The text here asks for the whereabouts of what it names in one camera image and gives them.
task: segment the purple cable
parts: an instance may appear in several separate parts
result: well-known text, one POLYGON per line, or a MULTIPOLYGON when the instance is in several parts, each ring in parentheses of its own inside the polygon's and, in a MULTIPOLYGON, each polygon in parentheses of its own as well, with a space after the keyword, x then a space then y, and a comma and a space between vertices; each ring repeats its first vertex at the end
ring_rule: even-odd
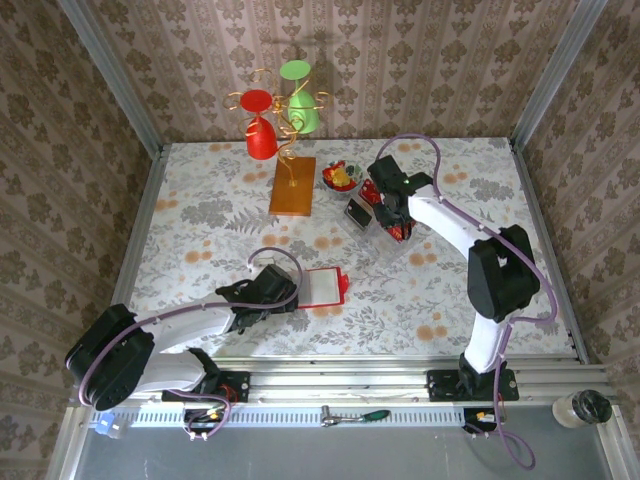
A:
MULTIPOLYGON (((213 429, 207 434, 209 437, 214 436, 218 432, 218 430, 220 430, 224 426, 224 424, 229 421, 229 417, 231 417, 231 404, 229 403, 229 400, 227 400, 226 398, 220 395, 213 395, 208 393, 190 393, 190 392, 183 392, 181 390, 169 390, 169 392, 183 398, 192 398, 195 400, 210 399, 210 400, 216 400, 217 402, 224 403, 224 406, 225 406, 224 416, 222 417, 222 420, 220 420, 220 422, 218 422, 218 424, 215 427, 213 427, 213 429)), ((189 421, 187 428, 191 429, 191 425, 193 425, 194 418, 192 418, 189 421)))
POLYGON ((511 432, 504 431, 502 428, 502 424, 500 422, 500 402, 498 398, 499 390, 500 390, 500 370, 502 368, 502 360, 504 359, 504 355, 507 350, 509 337, 511 336, 511 331, 513 330, 512 325, 515 322, 529 322, 529 323, 535 323, 538 325, 548 325, 555 321, 556 316, 558 315, 558 304, 556 301, 556 296, 553 293, 553 287, 551 286, 551 283, 549 282, 549 280, 546 279, 546 277, 542 274, 542 272, 538 269, 538 267, 536 267, 536 265, 529 259, 529 257, 527 257, 524 253, 522 253, 518 248, 516 248, 515 245, 513 245, 511 242, 509 242, 508 240, 500 236, 500 234, 498 234, 497 232, 494 232, 489 227, 483 225, 482 222, 479 222, 474 217, 472 217, 465 211, 461 210, 460 208, 458 208, 457 206, 449 202, 446 198, 444 198, 438 186, 438 173, 440 171, 440 164, 442 162, 442 154, 440 153, 440 148, 431 137, 427 135, 422 135, 420 133, 404 133, 404 134, 397 135, 393 138, 390 138, 382 145, 382 147, 378 151, 378 155, 376 155, 376 160, 380 158, 385 148, 387 148, 391 143, 395 142, 396 140, 399 140, 402 138, 422 139, 431 144, 431 146, 434 148, 436 152, 436 165, 433 169, 433 190, 438 196, 438 200, 440 201, 440 203, 442 203, 445 207, 447 207, 451 212, 458 215, 460 218, 469 222, 478 230, 498 240, 502 245, 504 245, 511 252, 513 252, 513 254, 516 255, 518 259, 521 260, 527 266, 527 268, 529 268, 533 272, 533 274, 536 276, 536 278, 540 282, 542 289, 545 291, 545 293, 549 297, 551 313, 549 313, 549 315, 546 318, 513 317, 509 320, 509 323, 505 328, 505 333, 504 333, 504 336, 502 337, 502 341, 500 342, 500 345, 498 347, 498 358, 496 359, 496 367, 495 367, 496 373, 493 379, 493 409, 495 411, 495 416, 497 419, 497 422, 496 422, 497 429, 498 429, 497 435, 500 436, 500 439, 502 440, 502 444, 504 445, 505 449, 509 453, 509 456, 513 459, 514 462, 516 462, 520 467, 522 467, 525 470, 533 470, 536 466, 536 457, 533 453, 533 450, 529 446, 529 444, 527 444, 527 442, 522 437, 519 437, 518 435, 515 435, 511 432), (529 465, 522 462, 513 453, 513 450, 511 450, 511 447, 509 447, 509 444, 507 444, 507 438, 511 438, 516 442, 520 442, 525 447, 525 449, 529 452, 529 455, 531 456, 531 463, 529 465))
POLYGON ((296 257, 291 255, 289 252, 282 250, 281 248, 264 247, 253 252, 249 256, 247 263, 251 265, 251 262, 256 257, 256 255, 259 255, 260 253, 267 250, 281 253, 282 255, 288 257, 295 264, 296 269, 298 270, 298 284, 296 285, 296 289, 293 291, 291 295, 289 295, 288 298, 286 298, 285 300, 281 300, 280 302, 265 303, 265 304, 210 302, 205 304, 192 305, 190 307, 179 308, 177 310, 173 310, 172 312, 167 312, 163 315, 158 315, 157 317, 147 318, 146 320, 142 320, 140 322, 134 323, 133 325, 129 325, 122 332, 120 332, 118 335, 113 337, 113 339, 100 351, 100 353, 96 356, 95 360, 91 363, 91 365, 87 369, 86 373, 84 374, 84 377, 82 377, 82 381, 80 382, 80 387, 78 387, 78 399, 80 400, 80 403, 86 407, 91 406, 91 402, 87 398, 87 387, 89 386, 89 380, 91 380, 91 377, 93 376, 96 369, 100 365, 100 362, 104 360, 104 357, 107 356, 107 354, 113 349, 113 347, 115 347, 118 343, 122 341, 123 338, 125 338, 127 335, 129 335, 131 332, 133 332, 138 328, 144 327, 145 325, 149 325, 150 323, 153 323, 156 321, 162 321, 162 320, 166 320, 167 318, 175 317, 176 315, 180 315, 182 313, 192 312, 194 310, 202 310, 202 309, 206 310, 208 308, 220 308, 220 307, 225 307, 225 308, 226 307, 229 307, 229 308, 243 307, 243 308, 256 308, 260 310, 269 310, 271 308, 283 307, 284 305, 291 302, 294 298, 296 298, 296 296, 298 295, 298 292, 300 291, 300 286, 302 285, 302 279, 303 279, 302 267, 300 266, 300 262, 298 262, 296 257))

